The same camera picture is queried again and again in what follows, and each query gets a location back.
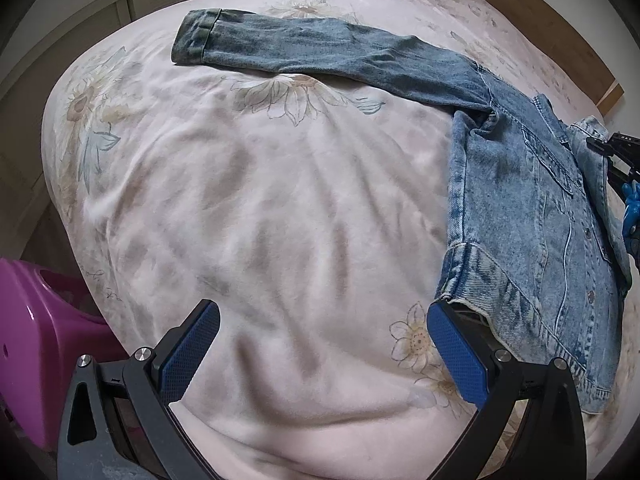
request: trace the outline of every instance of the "wrinkled fabric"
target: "wrinkled fabric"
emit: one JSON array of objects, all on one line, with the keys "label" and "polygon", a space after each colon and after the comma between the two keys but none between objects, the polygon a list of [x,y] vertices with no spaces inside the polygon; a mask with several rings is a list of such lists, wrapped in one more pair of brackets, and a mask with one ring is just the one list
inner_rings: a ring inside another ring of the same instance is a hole
[{"label": "wrinkled fabric", "polygon": [[487,318],[521,360],[564,358],[582,409],[603,410],[631,277],[606,181],[591,178],[605,167],[584,149],[584,136],[599,131],[593,121],[567,128],[544,95],[530,99],[472,59],[333,18],[192,10],[172,60],[343,76],[445,107],[453,118],[448,250],[435,298]]},{"label": "wrinkled fabric", "polygon": [[[230,480],[424,480],[472,416],[433,344],[405,345],[422,334],[418,302],[430,303],[447,249],[452,117],[345,78],[174,65],[184,16],[211,7],[415,34],[544,93],[566,124],[602,117],[484,0],[189,0],[91,47],[49,97],[44,175],[127,351],[155,345],[201,298],[220,306],[220,333],[170,407],[213,468]],[[609,402],[583,414],[590,478],[637,397],[639,298],[625,300]]]}]

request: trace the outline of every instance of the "metal screw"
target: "metal screw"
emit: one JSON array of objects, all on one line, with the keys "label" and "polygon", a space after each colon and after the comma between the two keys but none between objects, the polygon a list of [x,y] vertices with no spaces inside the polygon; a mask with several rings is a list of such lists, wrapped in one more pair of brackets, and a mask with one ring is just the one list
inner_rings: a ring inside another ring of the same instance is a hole
[{"label": "metal screw", "polygon": [[508,363],[509,361],[511,361],[511,354],[508,350],[500,348],[499,350],[495,351],[495,358],[498,359],[498,361],[500,361],[501,363]]},{"label": "metal screw", "polygon": [[146,346],[143,346],[142,348],[138,348],[136,350],[136,353],[133,354],[133,357],[135,357],[138,361],[146,361],[147,359],[149,359],[150,355],[151,355],[151,348],[147,348]]},{"label": "metal screw", "polygon": [[566,370],[566,361],[564,359],[561,359],[559,357],[556,357],[554,359],[554,366],[558,369],[558,370]]},{"label": "metal screw", "polygon": [[84,368],[85,366],[87,366],[89,363],[91,362],[91,356],[87,355],[87,354],[82,354],[79,358],[78,361],[76,361],[76,364],[81,367]]}]

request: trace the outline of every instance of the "pocket flap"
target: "pocket flap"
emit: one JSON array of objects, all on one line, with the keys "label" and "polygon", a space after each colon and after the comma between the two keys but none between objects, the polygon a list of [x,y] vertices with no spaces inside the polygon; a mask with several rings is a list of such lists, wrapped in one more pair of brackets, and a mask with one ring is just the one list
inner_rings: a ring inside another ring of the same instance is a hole
[{"label": "pocket flap", "polygon": [[542,164],[551,174],[553,180],[555,180],[568,194],[573,195],[571,177],[569,177],[567,170],[562,166],[554,154],[551,153],[551,150],[549,150],[549,148],[545,146],[544,142],[537,138],[533,132],[527,130],[524,126],[522,127],[522,134],[524,135],[525,144],[536,155],[540,164]]}]

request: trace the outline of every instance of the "wooden headboard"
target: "wooden headboard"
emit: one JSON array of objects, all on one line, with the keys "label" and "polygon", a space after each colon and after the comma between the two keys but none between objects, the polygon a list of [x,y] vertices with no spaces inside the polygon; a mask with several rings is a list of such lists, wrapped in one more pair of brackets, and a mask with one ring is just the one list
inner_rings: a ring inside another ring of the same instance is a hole
[{"label": "wooden headboard", "polygon": [[623,89],[584,38],[544,0],[485,0],[553,59],[606,115]]}]

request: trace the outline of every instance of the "jacket sleeve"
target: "jacket sleeve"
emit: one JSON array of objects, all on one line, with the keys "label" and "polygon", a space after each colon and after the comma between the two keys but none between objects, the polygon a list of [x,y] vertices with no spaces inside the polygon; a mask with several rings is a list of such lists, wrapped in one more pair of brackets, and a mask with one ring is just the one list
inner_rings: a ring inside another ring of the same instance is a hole
[{"label": "jacket sleeve", "polygon": [[335,18],[192,10],[178,31],[172,61],[337,75],[423,104],[493,111],[475,61],[415,36],[396,36]]}]

